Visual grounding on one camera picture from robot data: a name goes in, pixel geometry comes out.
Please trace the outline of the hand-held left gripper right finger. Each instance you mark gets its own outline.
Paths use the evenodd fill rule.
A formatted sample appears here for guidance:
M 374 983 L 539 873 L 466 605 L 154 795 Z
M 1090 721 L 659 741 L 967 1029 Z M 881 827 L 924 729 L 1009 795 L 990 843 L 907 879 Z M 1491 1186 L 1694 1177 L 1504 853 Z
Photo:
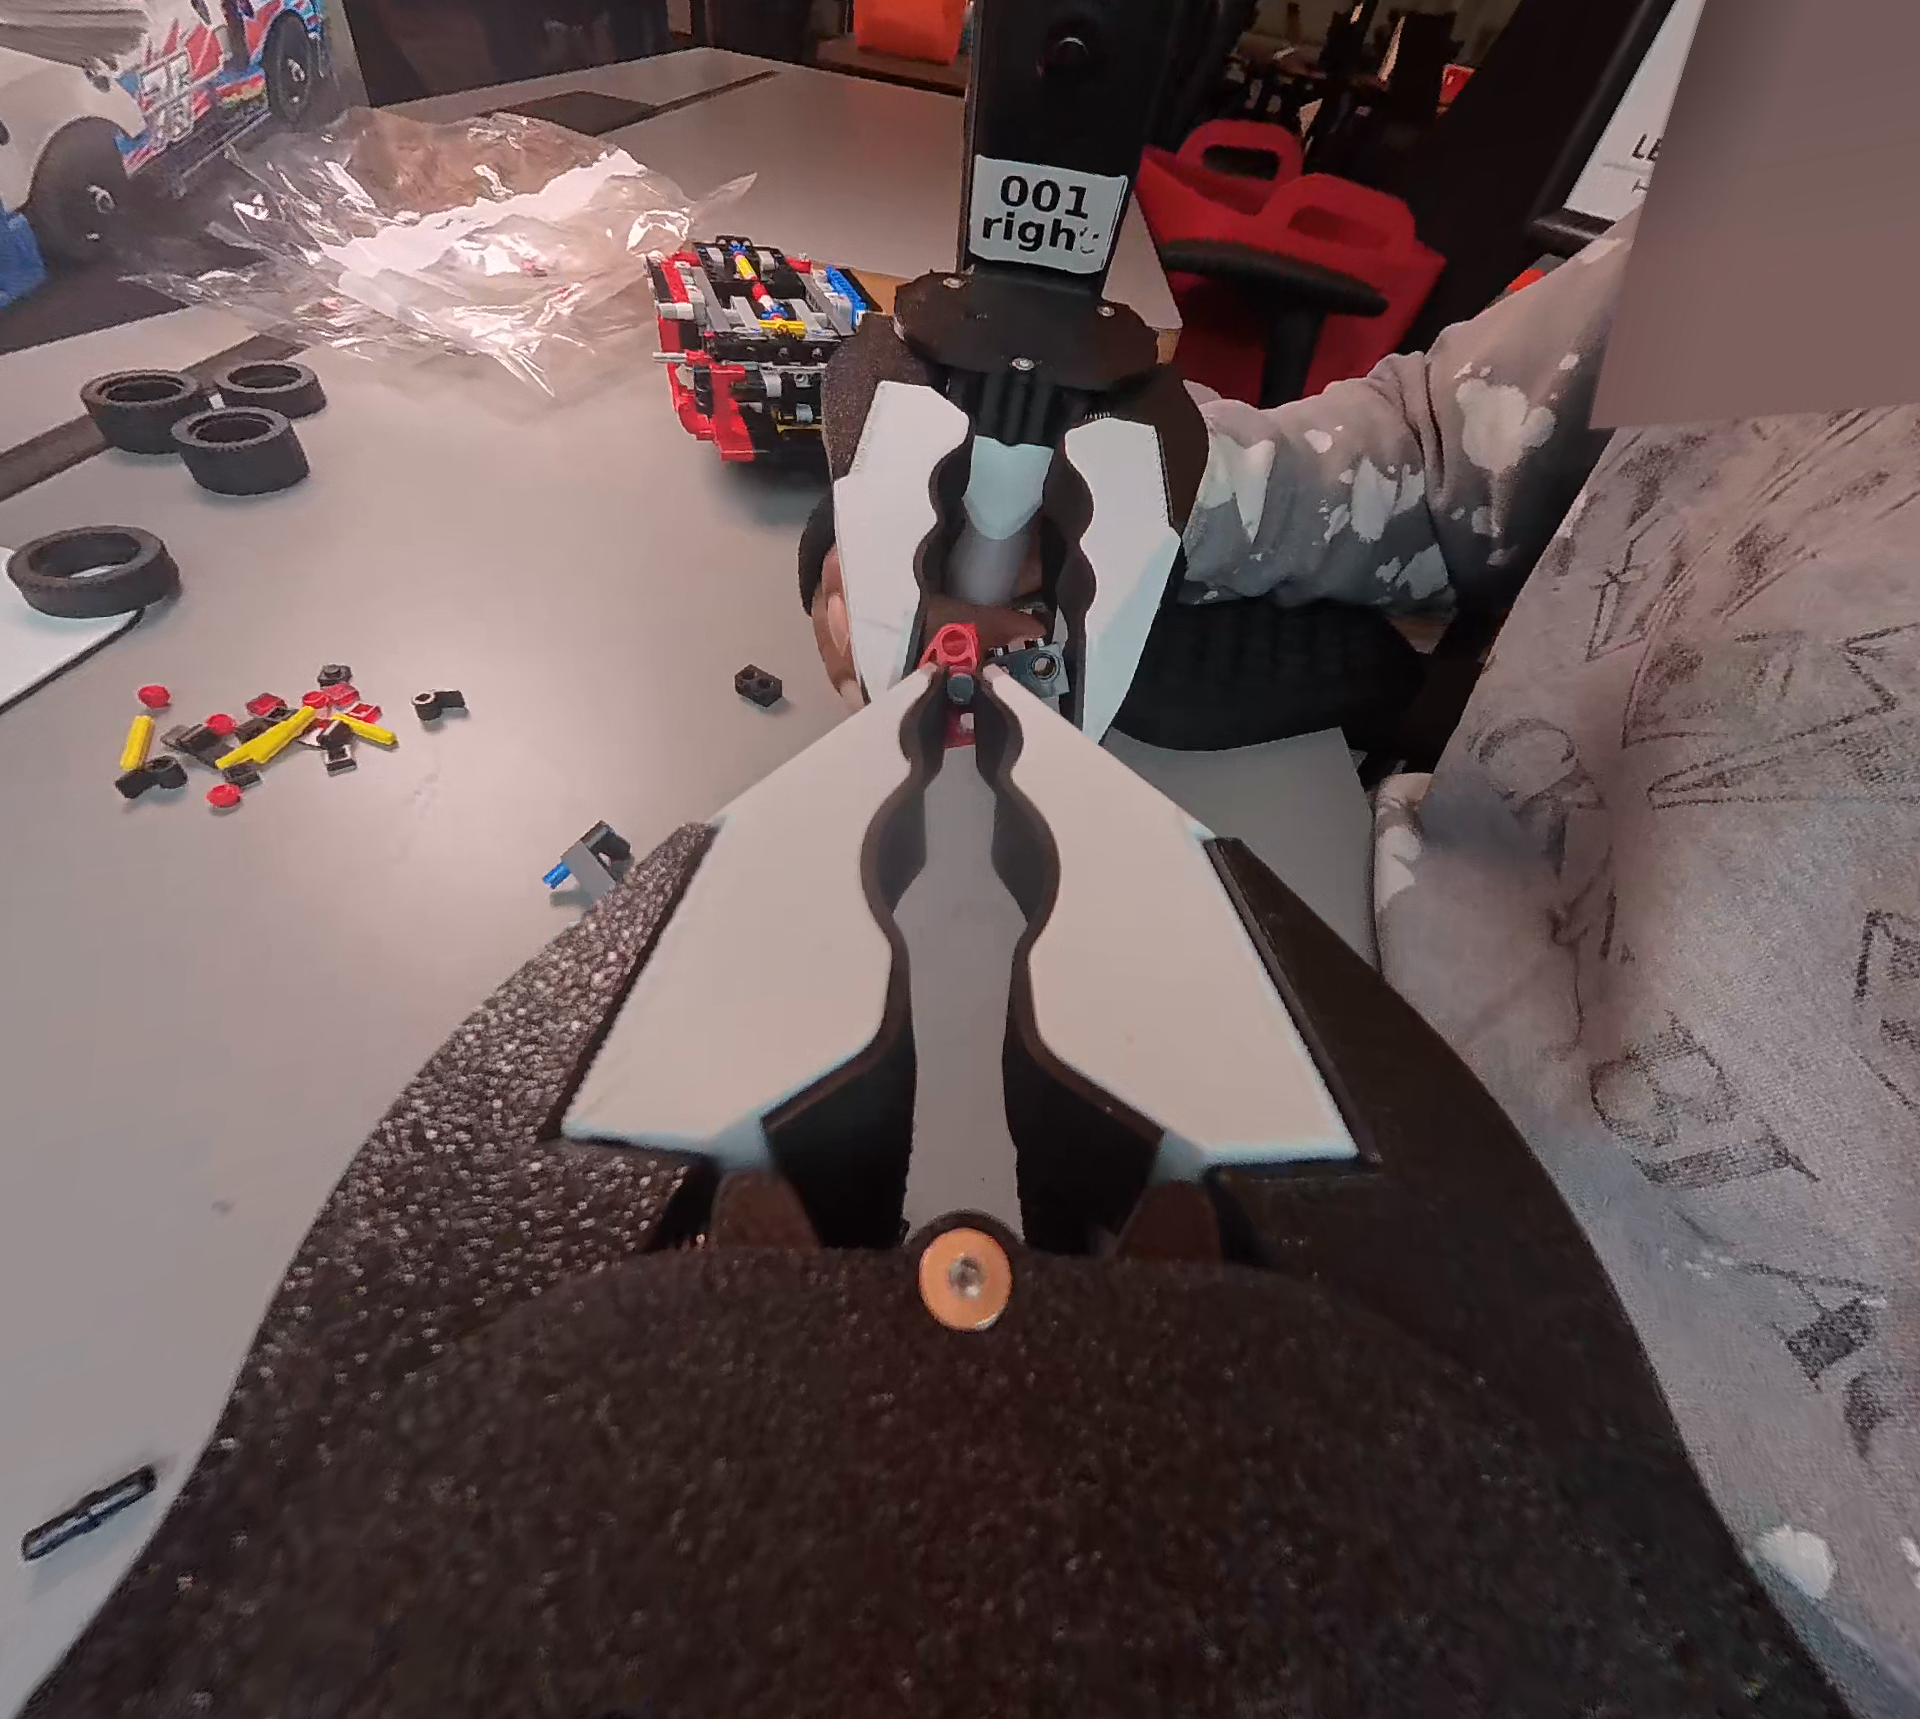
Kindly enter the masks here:
M 979 679 L 974 751 L 1021 915 L 1003 1043 L 1019 1179 L 1356 1159 L 1211 833 L 1007 675 Z

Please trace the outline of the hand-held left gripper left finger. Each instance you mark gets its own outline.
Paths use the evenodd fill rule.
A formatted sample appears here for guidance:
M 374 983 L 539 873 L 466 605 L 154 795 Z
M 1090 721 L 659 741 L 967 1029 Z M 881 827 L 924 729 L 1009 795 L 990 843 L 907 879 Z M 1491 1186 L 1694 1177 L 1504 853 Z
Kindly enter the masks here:
M 925 863 L 936 675 L 736 795 L 564 1107 L 572 1139 L 756 1163 L 765 1115 L 881 1037 Z

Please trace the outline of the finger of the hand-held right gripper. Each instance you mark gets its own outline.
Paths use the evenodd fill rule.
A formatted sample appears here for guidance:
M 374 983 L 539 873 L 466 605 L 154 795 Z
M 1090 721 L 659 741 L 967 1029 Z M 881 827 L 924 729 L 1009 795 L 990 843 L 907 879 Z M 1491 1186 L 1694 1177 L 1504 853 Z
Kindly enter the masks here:
M 963 445 L 963 411 L 931 387 L 876 385 L 850 469 L 835 481 L 834 541 L 855 675 L 873 697 L 916 661 L 917 561 L 939 525 L 933 475 Z
M 1157 431 L 1115 415 L 1068 429 L 1046 479 L 1046 531 L 1059 545 L 1068 715 L 1102 739 L 1133 683 L 1181 543 Z

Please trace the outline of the red black connector piece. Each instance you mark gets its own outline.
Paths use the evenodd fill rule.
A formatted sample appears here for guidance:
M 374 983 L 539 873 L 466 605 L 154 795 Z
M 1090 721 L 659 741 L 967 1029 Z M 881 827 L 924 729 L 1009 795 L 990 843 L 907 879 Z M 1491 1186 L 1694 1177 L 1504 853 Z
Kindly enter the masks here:
M 933 669 L 939 677 L 944 745 L 948 749 L 972 745 L 981 671 L 979 629 L 974 623 L 937 627 L 924 645 L 919 665 Z

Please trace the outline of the brick-built toy car chassis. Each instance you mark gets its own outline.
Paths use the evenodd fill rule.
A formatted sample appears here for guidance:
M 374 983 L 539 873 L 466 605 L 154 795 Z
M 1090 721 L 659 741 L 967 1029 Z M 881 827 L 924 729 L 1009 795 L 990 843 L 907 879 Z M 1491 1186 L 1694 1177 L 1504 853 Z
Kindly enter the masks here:
M 827 361 L 880 311 L 850 267 L 744 237 L 645 257 L 681 427 L 729 463 L 821 467 Z

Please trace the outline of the pile of red yellow black bricks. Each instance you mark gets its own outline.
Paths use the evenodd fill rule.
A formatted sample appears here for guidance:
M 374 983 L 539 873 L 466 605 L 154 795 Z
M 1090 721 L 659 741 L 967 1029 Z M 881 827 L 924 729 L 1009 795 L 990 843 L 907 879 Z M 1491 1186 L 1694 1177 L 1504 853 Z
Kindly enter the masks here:
M 217 815 L 237 811 L 272 767 L 299 751 L 316 753 L 325 777 L 353 773 L 372 751 L 393 751 L 403 721 L 386 711 L 346 661 L 316 667 L 299 693 L 254 691 L 236 711 L 176 717 L 176 691 L 147 681 L 133 691 L 130 717 L 114 757 L 114 793 L 140 803 L 202 795 Z

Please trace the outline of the person's right forearm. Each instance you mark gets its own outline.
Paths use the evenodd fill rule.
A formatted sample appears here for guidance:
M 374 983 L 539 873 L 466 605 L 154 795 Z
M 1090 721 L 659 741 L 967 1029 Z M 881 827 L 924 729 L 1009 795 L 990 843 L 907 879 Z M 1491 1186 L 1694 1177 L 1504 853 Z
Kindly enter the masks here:
M 1511 601 L 1611 435 L 1594 399 L 1639 217 L 1362 377 L 1272 409 L 1202 395 L 1179 601 Z

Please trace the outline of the person's right hand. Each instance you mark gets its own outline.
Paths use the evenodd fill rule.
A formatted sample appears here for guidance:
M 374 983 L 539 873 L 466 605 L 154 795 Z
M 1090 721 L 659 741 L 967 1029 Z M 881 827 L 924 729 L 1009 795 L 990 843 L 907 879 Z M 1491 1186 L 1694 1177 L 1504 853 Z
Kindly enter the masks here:
M 866 691 L 851 649 L 851 623 L 839 559 L 835 547 L 825 551 L 807 615 L 827 683 L 846 709 L 855 713 L 866 703 Z

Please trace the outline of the grey blue small brick piece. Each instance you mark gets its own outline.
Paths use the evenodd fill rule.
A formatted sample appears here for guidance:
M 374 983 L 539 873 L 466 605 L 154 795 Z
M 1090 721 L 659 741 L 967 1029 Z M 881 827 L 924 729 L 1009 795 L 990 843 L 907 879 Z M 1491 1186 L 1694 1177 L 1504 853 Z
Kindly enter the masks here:
M 600 819 L 565 847 L 562 857 L 539 877 L 539 883 L 553 895 L 591 903 L 626 877 L 631 859 L 634 851 L 628 839 Z

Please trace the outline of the red fabric tote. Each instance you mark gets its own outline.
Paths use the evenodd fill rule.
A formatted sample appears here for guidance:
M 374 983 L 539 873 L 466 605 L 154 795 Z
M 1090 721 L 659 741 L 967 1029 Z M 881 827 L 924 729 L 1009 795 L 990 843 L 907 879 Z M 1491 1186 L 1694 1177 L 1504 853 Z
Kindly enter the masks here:
M 1241 241 L 1343 273 L 1385 301 L 1375 317 L 1346 313 L 1326 319 L 1307 389 L 1356 379 L 1393 351 L 1446 265 L 1443 255 L 1419 239 L 1402 197 L 1330 173 L 1275 183 L 1243 225 Z
M 1283 123 L 1217 117 L 1196 125 L 1178 149 L 1145 147 L 1141 167 L 1147 165 L 1199 195 L 1240 211 L 1257 211 L 1272 187 L 1302 173 L 1304 145 Z

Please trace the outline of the black office chair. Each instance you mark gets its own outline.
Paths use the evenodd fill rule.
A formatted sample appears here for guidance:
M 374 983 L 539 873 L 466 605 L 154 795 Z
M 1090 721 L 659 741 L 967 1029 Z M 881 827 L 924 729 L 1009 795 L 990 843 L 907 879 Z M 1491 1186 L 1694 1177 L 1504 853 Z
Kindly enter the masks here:
M 1157 255 L 1170 275 L 1225 283 L 1257 301 L 1262 407 L 1305 395 L 1327 317 L 1373 319 L 1388 309 L 1385 295 L 1358 277 L 1246 243 L 1163 241 Z

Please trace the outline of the clear plastic bag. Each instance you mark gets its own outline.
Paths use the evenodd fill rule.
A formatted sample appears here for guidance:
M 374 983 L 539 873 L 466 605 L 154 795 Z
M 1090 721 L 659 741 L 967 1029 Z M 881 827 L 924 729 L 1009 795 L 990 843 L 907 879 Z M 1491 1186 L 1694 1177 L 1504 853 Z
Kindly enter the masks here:
M 651 257 L 753 181 L 687 191 L 626 147 L 526 115 L 351 107 L 229 147 L 193 221 L 147 229 L 125 275 L 305 347 L 485 359 L 568 399 L 653 355 Z

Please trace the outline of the framed black white marker sign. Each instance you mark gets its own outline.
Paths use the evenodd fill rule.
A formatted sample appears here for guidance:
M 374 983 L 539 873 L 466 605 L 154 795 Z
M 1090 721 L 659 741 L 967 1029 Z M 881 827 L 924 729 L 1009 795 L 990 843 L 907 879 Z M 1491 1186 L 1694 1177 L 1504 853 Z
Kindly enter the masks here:
M 1601 101 L 1596 143 L 1559 211 L 1607 227 L 1643 201 L 1705 5 L 1672 0 L 1652 37 L 1634 49 L 1623 91 Z

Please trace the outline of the black rubber tyre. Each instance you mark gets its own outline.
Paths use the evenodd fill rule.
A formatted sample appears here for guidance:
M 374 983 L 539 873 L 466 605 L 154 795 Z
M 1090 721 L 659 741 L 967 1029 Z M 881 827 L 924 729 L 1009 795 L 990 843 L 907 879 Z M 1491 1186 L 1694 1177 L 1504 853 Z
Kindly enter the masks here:
M 217 495 L 268 495 L 309 475 L 293 423 L 274 409 L 208 407 L 176 421 L 170 435 L 191 479 Z
M 38 535 L 9 553 L 5 577 L 41 617 L 114 619 L 179 595 L 179 565 L 140 527 L 94 525 Z
M 206 387 L 224 407 L 274 411 L 289 421 L 320 413 L 327 399 L 318 373 L 291 359 L 250 359 L 206 373 Z
M 80 387 L 80 405 L 112 449 L 160 455 L 178 449 L 178 425 L 212 409 L 210 391 L 172 369 L 119 369 Z

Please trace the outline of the white lamp stand base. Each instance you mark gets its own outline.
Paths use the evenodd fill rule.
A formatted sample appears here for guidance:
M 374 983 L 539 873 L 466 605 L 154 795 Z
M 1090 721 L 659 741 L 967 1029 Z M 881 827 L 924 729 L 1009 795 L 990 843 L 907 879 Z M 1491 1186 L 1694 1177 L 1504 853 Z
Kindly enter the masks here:
M 12 549 L 2 547 L 2 711 L 136 627 L 144 611 L 101 619 L 58 619 L 35 611 L 7 577 Z

